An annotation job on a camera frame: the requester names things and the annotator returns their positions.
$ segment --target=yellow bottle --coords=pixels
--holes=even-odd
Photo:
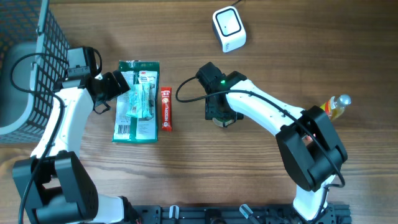
[[[344,113],[344,110],[348,105],[351,104],[351,97],[347,94],[343,94],[341,96],[334,97],[332,96],[330,100],[324,103],[320,108],[322,108],[331,121],[338,118],[340,115]]]

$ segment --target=red candy bar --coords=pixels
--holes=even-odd
[[[162,87],[162,130],[172,131],[172,88]]]

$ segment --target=silver cap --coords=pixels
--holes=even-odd
[[[348,105],[351,104],[351,97],[349,97],[349,95],[347,95],[347,94],[343,94],[343,95],[341,95],[341,96],[338,98],[337,103],[338,103],[340,106],[342,106],[342,107],[348,106]]]

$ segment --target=wood grain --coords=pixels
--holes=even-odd
[[[348,151],[347,186],[329,201],[350,204],[354,223],[398,218],[398,3],[394,1],[246,1],[238,6],[246,45],[224,54],[211,29],[224,1],[53,4],[72,45],[98,49],[104,71],[119,60],[159,60],[160,85],[179,84],[209,61],[248,76],[291,105],[309,108],[347,93],[353,104],[335,121]],[[189,83],[182,98],[204,94]],[[290,203],[295,184],[275,139],[250,119],[228,129],[204,120],[204,101],[172,101],[173,132],[157,144],[111,142],[115,111],[91,114],[81,161],[106,195],[135,205]],[[14,161],[35,144],[0,146],[0,223],[15,223],[20,198]]]

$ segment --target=plastic basket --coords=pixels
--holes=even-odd
[[[0,0],[0,143],[39,141],[53,105],[51,96],[34,96],[11,86],[14,62],[33,52],[67,59],[68,48],[48,0]],[[31,57],[16,67],[14,80],[22,88],[52,90],[66,69],[52,57]]]

